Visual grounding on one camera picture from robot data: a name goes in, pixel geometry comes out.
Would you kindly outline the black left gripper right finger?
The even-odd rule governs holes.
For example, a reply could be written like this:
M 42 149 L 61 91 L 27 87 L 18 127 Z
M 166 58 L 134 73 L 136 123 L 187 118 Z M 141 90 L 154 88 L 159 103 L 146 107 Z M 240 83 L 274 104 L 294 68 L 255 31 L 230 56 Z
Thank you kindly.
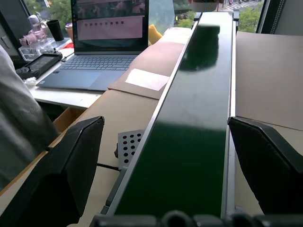
M 264 214 L 302 214 L 303 157 L 273 127 L 230 117 L 241 170 Z

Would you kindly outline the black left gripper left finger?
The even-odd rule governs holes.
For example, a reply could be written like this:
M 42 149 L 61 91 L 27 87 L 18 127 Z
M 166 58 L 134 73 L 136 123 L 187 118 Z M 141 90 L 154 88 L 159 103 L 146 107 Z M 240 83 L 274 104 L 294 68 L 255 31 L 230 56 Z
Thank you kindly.
M 83 215 L 105 120 L 76 123 L 37 163 L 0 216 L 2 227 L 66 227 Z

